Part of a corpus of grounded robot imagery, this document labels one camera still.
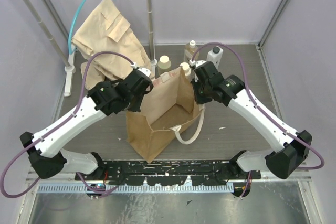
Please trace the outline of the cream bottle with cap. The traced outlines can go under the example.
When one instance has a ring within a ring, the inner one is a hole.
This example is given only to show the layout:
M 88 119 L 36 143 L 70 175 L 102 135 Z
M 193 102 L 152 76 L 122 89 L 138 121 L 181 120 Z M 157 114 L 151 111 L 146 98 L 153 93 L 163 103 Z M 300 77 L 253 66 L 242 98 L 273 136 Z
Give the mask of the cream bottle with cap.
M 180 67 L 183 69 L 186 78 L 187 78 L 188 80 L 191 80 L 191 78 L 192 78 L 192 76 L 191 76 L 191 74 L 192 74 L 192 70 L 191 70 L 189 64 L 186 63 L 186 62 L 183 62 L 183 63 L 180 64 Z

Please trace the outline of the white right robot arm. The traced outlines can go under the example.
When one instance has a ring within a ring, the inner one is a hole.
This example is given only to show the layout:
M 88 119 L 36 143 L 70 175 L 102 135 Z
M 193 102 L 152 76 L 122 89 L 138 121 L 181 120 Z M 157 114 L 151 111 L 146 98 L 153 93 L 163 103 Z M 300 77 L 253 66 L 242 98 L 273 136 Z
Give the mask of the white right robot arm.
M 244 82 L 235 75 L 224 78 L 211 61 L 199 60 L 191 65 L 195 73 L 191 84 L 198 104 L 217 101 L 249 122 L 268 142 L 271 149 L 240 151 L 231 160 L 230 172 L 241 179 L 252 170 L 266 170 L 287 179 L 307 158 L 312 135 L 298 132 L 267 109 Z

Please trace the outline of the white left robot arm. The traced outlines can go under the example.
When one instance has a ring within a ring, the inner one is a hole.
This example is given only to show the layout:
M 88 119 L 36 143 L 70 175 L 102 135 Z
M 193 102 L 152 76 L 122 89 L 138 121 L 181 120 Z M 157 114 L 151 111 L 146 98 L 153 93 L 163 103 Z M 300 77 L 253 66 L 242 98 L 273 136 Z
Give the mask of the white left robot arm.
M 80 105 L 62 116 L 49 127 L 20 136 L 32 168 L 39 178 L 47 179 L 60 172 L 80 172 L 93 180 L 101 179 L 106 171 L 102 158 L 96 152 L 76 153 L 65 145 L 94 123 L 121 111 L 138 112 L 143 97 L 151 92 L 153 83 L 147 68 L 133 69 L 125 79 L 97 83 Z

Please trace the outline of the brown burlap canvas bag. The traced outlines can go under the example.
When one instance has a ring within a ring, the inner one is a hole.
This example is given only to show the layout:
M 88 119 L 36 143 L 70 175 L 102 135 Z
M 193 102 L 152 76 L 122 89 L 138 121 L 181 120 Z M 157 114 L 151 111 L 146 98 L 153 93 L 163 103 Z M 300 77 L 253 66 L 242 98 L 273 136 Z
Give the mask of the brown burlap canvas bag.
M 174 139 L 190 145 L 199 136 L 205 105 L 194 100 L 194 90 L 184 70 L 179 67 L 163 73 L 153 82 L 140 112 L 127 112 L 128 142 L 151 163 Z

